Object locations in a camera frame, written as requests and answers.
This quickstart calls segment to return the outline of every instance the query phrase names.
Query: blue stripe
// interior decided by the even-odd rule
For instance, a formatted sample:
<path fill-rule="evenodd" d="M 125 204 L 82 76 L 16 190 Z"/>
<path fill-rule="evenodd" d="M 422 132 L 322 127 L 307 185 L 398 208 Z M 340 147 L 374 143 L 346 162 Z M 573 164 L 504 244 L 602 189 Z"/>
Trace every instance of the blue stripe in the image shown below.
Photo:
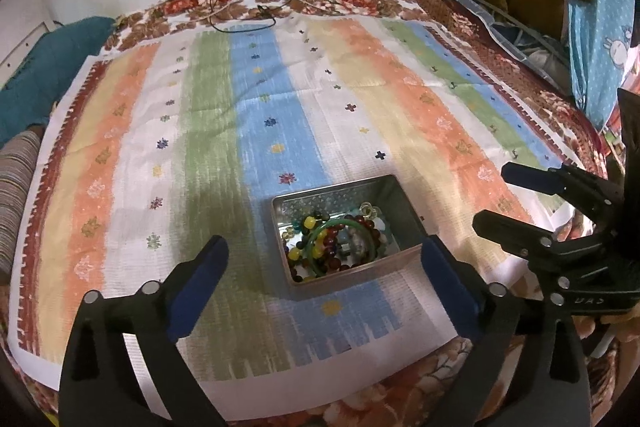
<path fill-rule="evenodd" d="M 271 225 L 268 208 L 271 198 L 330 185 L 332 180 L 324 172 L 313 133 L 282 63 L 273 32 L 231 34 L 230 56 L 239 152 L 248 203 L 256 217 L 255 237 L 263 272 L 274 292 L 279 293 L 286 281 Z M 283 145 L 284 150 L 271 152 L 276 144 Z M 290 185 L 280 183 L 280 175 L 289 173 L 296 180 Z M 340 312 L 326 316 L 322 304 L 329 300 L 338 301 Z M 393 330 L 401 326 L 376 281 L 305 301 L 278 299 L 275 306 L 278 312 L 275 316 L 271 314 L 271 320 L 278 322 L 296 365 L 312 362 L 312 355 L 322 360 L 367 344 L 370 341 L 367 328 L 374 338 L 380 338 L 390 332 L 387 324 Z"/>
<path fill-rule="evenodd" d="M 556 153 L 549 149 L 544 141 L 531 130 L 529 123 L 527 123 L 513 107 L 505 102 L 501 95 L 495 91 L 494 86 L 488 85 L 481 76 L 462 60 L 458 60 L 452 56 L 451 52 L 433 37 L 428 28 L 425 28 L 417 22 L 409 22 L 406 24 L 408 24 L 425 46 L 438 54 L 438 56 L 449 64 L 462 78 L 468 80 L 495 112 L 513 127 L 513 130 L 520 136 L 520 139 L 526 144 L 533 156 L 537 158 L 543 169 L 548 169 L 549 167 L 558 168 L 562 165 L 562 161 Z"/>

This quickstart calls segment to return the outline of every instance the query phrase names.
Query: silver screw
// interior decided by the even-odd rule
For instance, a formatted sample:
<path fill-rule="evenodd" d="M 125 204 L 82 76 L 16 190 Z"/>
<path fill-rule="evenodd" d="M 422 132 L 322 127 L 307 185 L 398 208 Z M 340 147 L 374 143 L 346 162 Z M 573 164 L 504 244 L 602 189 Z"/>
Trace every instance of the silver screw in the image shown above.
<path fill-rule="evenodd" d="M 142 293 L 145 295 L 153 295 L 160 289 L 160 283 L 158 281 L 147 281 L 142 285 Z"/>
<path fill-rule="evenodd" d="M 564 304 L 564 297 L 562 297 L 559 293 L 552 293 L 549 295 L 551 302 L 556 306 L 562 306 Z"/>
<path fill-rule="evenodd" d="M 504 297 L 507 295 L 507 288 L 504 284 L 500 284 L 499 282 L 492 282 L 489 285 L 489 291 L 491 295 L 495 295 L 496 297 Z"/>
<path fill-rule="evenodd" d="M 98 290 L 89 290 L 87 293 L 84 294 L 84 298 L 82 298 L 82 300 L 87 304 L 93 304 L 95 301 L 98 300 L 99 296 L 100 296 L 100 292 L 98 292 Z"/>

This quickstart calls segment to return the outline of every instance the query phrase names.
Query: metal tin box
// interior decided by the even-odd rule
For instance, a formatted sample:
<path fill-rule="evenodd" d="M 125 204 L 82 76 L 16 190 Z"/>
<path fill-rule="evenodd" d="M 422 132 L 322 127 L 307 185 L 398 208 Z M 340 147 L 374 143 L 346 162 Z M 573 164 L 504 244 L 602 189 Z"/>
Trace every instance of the metal tin box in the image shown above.
<path fill-rule="evenodd" d="M 398 251 L 362 266 L 296 283 L 282 245 L 282 232 L 293 220 L 318 210 L 338 217 L 350 208 L 358 208 L 363 201 L 369 201 L 382 211 Z M 420 218 L 392 174 L 277 196 L 272 201 L 271 216 L 282 267 L 296 298 L 332 293 L 401 269 L 420 253 L 420 245 L 426 236 Z"/>

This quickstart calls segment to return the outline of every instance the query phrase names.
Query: orange stripe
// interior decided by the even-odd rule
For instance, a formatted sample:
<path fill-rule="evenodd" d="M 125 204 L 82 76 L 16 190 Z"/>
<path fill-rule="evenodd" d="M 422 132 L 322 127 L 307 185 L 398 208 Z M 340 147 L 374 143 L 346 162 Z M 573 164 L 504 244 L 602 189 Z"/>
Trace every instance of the orange stripe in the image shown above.
<path fill-rule="evenodd" d="M 94 143 L 86 152 L 91 161 L 78 180 L 71 219 L 62 317 L 66 331 L 71 328 L 76 303 L 82 295 L 94 288 L 101 289 L 104 284 L 104 238 L 111 216 L 113 173 L 122 135 L 129 130 L 133 105 L 158 47 L 159 43 L 142 46 L 129 57 L 126 73 L 117 80 L 111 98 L 104 102 L 107 111 L 95 128 Z"/>
<path fill-rule="evenodd" d="M 394 90 L 414 127 L 437 147 L 450 170 L 455 171 L 462 191 L 474 210 L 488 208 L 521 221 L 532 222 L 499 174 L 496 173 L 492 181 L 478 178 L 481 166 L 495 172 L 494 163 L 484 155 L 439 97 L 424 85 L 418 74 L 405 67 L 382 42 L 355 20 L 332 21 L 330 27 L 337 30 L 352 52 L 371 64 L 386 85 Z M 444 118 L 448 127 L 438 126 L 438 118 Z"/>

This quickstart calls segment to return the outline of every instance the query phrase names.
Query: striped cloth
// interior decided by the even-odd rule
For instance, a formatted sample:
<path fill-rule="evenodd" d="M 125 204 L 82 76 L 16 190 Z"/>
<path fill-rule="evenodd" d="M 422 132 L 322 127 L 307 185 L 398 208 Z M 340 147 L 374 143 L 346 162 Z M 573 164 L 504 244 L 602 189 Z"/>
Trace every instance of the striped cloth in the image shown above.
<path fill-rule="evenodd" d="M 27 130 L 0 150 L 0 284 L 11 279 L 15 242 L 39 149 L 40 138 Z"/>

